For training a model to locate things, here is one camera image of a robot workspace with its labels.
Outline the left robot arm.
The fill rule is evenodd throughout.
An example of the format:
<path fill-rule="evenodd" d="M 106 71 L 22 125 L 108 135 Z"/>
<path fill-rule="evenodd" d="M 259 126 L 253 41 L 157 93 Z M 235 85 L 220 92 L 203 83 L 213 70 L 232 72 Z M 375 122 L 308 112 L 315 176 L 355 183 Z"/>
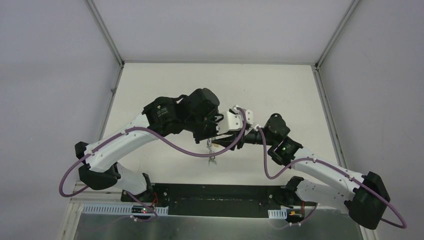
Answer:
<path fill-rule="evenodd" d="M 179 97 L 157 97 L 124 127 L 96 143 L 84 145 L 79 179 L 96 191 L 116 187 L 130 192 L 140 202 L 149 201 L 153 189 L 147 174 L 133 172 L 118 161 L 159 136 L 188 131 L 196 143 L 215 137 L 219 104 L 218 97 L 207 88 Z"/>

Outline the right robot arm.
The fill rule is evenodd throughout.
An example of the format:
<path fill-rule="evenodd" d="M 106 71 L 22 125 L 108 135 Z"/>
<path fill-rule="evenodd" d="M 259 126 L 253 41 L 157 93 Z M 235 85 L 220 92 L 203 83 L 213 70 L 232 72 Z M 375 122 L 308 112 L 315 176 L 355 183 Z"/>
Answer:
<path fill-rule="evenodd" d="M 246 132 L 235 148 L 265 143 L 269 146 L 265 155 L 276 164 L 319 180 L 316 183 L 293 176 L 283 188 L 288 204 L 303 201 L 329 206 L 347 213 L 357 224 L 370 230 L 375 230 L 383 221 L 390 196 L 377 173 L 362 174 L 320 159 L 289 137 L 290 128 L 278 113 L 272 114 L 263 127 L 254 124 L 251 112 L 247 112 L 246 117 Z"/>

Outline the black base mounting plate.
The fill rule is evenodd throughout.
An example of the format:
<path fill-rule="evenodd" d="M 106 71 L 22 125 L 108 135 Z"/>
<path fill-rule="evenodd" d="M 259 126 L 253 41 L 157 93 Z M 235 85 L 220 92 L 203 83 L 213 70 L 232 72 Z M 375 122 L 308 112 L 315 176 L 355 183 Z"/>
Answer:
<path fill-rule="evenodd" d="M 168 208 L 171 216 L 268 218 L 269 211 L 303 205 L 293 192 L 278 185 L 214 185 L 155 183 L 137 198 Z"/>

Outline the right controller board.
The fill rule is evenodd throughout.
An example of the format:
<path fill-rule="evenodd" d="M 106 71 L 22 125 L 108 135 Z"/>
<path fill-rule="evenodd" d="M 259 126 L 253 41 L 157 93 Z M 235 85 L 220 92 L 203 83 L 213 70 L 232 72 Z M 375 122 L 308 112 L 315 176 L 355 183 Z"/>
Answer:
<path fill-rule="evenodd" d="M 291 221 L 301 221 L 305 217 L 305 211 L 304 210 L 289 210 L 287 211 L 287 220 Z"/>

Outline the controller board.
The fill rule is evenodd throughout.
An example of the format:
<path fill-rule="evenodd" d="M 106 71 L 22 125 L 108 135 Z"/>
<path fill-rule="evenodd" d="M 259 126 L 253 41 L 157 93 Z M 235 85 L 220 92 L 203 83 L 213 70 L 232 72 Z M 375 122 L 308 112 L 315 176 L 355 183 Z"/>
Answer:
<path fill-rule="evenodd" d="M 131 212 L 133 214 L 152 214 L 154 212 L 154 208 L 149 206 L 142 206 L 142 205 L 134 205 L 131 208 Z"/>
<path fill-rule="evenodd" d="M 291 221 L 301 221 L 305 217 L 305 211 L 304 210 L 289 210 L 287 211 L 287 220 Z"/>

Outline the left controller board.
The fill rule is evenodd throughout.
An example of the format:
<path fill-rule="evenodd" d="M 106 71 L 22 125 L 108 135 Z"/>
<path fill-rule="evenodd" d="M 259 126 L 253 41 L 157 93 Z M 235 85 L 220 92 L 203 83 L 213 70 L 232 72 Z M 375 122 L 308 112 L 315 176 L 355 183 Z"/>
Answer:
<path fill-rule="evenodd" d="M 142 206 L 142 205 L 134 205 L 131 208 L 131 212 L 133 214 L 152 214 L 154 212 L 154 208 L 149 206 Z"/>

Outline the aluminium frame rail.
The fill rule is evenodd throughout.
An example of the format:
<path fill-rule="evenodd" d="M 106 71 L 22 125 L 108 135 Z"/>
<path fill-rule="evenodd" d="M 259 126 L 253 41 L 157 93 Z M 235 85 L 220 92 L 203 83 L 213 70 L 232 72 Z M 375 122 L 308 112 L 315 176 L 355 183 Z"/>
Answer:
<path fill-rule="evenodd" d="M 134 202 L 126 192 L 82 190 L 71 198 L 62 240 L 372 240 L 346 214 L 327 207 L 270 210 L 267 218 L 169 215 L 167 207 L 147 203 L 156 213 L 132 213 Z M 287 220 L 287 211 L 304 210 L 301 221 Z"/>

